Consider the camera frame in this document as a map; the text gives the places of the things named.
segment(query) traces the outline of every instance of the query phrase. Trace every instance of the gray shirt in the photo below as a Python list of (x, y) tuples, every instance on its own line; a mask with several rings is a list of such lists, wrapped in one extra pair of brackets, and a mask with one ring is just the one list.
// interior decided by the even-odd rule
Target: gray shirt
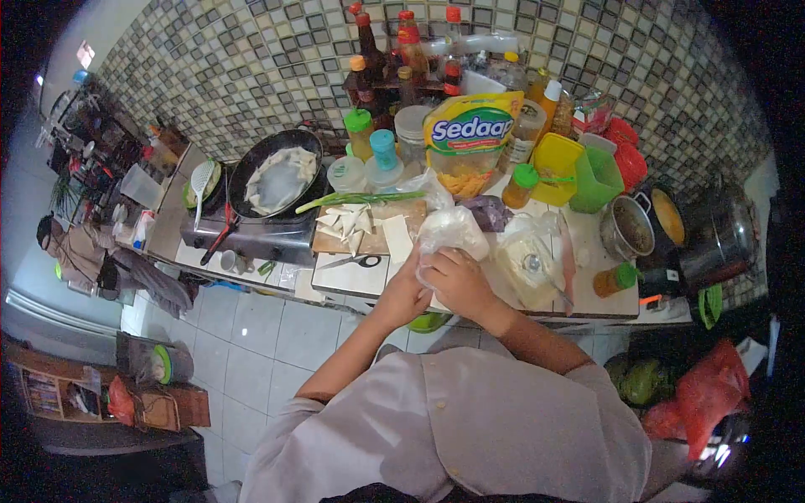
[(598, 365), (560, 376), (474, 348), (393, 353), (327, 406), (290, 400), (252, 456), (240, 502), (319, 501), (375, 482), (421, 501), (455, 485), (636, 501), (650, 458)]

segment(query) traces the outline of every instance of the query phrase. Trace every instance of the red container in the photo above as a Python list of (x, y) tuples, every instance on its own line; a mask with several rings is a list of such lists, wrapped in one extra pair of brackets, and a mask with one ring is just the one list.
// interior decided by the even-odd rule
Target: red container
[(621, 118), (613, 117), (609, 122), (609, 127), (603, 134), (604, 138), (620, 146), (622, 143), (638, 145), (638, 134), (634, 132), (632, 126)]
[(638, 149), (629, 142), (623, 142), (615, 151), (615, 163), (623, 178), (624, 192), (640, 183), (648, 174), (646, 160), (640, 155)]

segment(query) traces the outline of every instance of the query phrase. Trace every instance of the floor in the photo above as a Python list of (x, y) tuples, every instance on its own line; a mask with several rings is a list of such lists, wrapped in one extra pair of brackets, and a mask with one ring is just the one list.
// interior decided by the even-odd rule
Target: floor
[[(204, 436), (207, 477), (212, 485), (243, 480), (258, 439), (283, 403), (292, 398), (360, 322), (359, 317), (228, 287), (202, 288), (195, 307), (172, 319), (140, 291), (126, 307), (122, 330), (182, 342), (193, 355), (194, 384), (208, 392), (209, 428)], [(423, 353), (442, 335), (484, 348), (492, 337), (454, 316), (432, 334), (393, 332), (386, 342)], [(628, 332), (585, 329), (567, 335), (599, 364), (624, 351)]]

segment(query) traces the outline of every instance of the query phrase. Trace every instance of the yellow container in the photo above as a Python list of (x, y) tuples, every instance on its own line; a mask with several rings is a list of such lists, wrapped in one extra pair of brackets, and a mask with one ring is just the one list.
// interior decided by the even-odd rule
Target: yellow container
[[(584, 147), (556, 133), (547, 133), (534, 149), (530, 164), (539, 173), (540, 179), (576, 176), (576, 159)], [(564, 206), (576, 194), (576, 181), (539, 181), (531, 191), (531, 199), (551, 206)]]

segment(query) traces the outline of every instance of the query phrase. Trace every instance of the sedaap noodle package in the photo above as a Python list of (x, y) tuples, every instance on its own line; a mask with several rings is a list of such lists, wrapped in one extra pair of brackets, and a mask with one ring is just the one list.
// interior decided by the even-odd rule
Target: sedaap noodle package
[(427, 165), (456, 200), (480, 194), (520, 114), (524, 93), (447, 99), (424, 123)]

